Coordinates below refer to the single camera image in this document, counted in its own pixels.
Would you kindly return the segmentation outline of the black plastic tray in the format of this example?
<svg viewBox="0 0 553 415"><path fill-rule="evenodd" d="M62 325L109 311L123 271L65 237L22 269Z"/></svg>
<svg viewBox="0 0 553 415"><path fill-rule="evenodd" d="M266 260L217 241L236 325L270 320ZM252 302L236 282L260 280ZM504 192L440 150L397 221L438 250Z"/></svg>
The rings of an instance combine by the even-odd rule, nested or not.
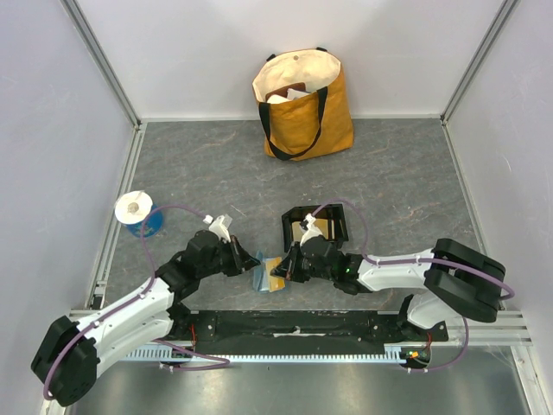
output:
<svg viewBox="0 0 553 415"><path fill-rule="evenodd" d="M333 241L338 249L341 249L343 244L349 240L343 205L340 203L331 203L323 207L320 211L315 212L317 208L317 206L293 207L282 215L283 250L285 252L288 252L290 247L295 243L292 240L291 223L294 221L301 222L307 214L312 214L316 219L327 219L333 222L334 230L329 240Z"/></svg>

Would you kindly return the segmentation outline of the teal leather card holder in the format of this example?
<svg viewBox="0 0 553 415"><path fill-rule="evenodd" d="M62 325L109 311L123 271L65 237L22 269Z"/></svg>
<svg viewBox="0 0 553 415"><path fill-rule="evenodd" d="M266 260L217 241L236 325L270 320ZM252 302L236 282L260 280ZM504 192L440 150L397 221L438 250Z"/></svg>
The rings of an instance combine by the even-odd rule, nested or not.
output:
<svg viewBox="0 0 553 415"><path fill-rule="evenodd" d="M255 258L260 265L254 268L252 287L255 292L270 292L270 272L274 268L271 259L267 259L261 251L257 251Z"/></svg>

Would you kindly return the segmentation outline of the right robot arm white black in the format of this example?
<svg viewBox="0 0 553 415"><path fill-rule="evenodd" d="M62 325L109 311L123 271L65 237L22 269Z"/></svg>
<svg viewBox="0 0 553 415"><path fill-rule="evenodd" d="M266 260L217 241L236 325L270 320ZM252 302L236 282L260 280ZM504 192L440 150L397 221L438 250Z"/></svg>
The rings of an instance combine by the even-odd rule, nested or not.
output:
<svg viewBox="0 0 553 415"><path fill-rule="evenodd" d="M439 239L422 252L375 257L343 253L316 236L294 243L270 274L297 283L325 279L349 295L410 289L395 321L397 333L409 341L427 339L435 326L457 316L495 322L501 301L512 296L501 263L452 239Z"/></svg>

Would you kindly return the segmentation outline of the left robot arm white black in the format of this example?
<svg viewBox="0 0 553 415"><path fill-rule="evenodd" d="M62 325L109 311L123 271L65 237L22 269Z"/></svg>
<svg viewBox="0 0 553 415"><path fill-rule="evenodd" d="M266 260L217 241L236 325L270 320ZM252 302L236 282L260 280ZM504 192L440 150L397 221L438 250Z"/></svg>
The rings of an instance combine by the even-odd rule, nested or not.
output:
<svg viewBox="0 0 553 415"><path fill-rule="evenodd" d="M181 302L198 290L203 278L234 277L259 264L235 236L222 239L202 230L130 294L78 321L57 318L30 365L43 384L44 399L70 406L134 349L166 335L183 338L190 319Z"/></svg>

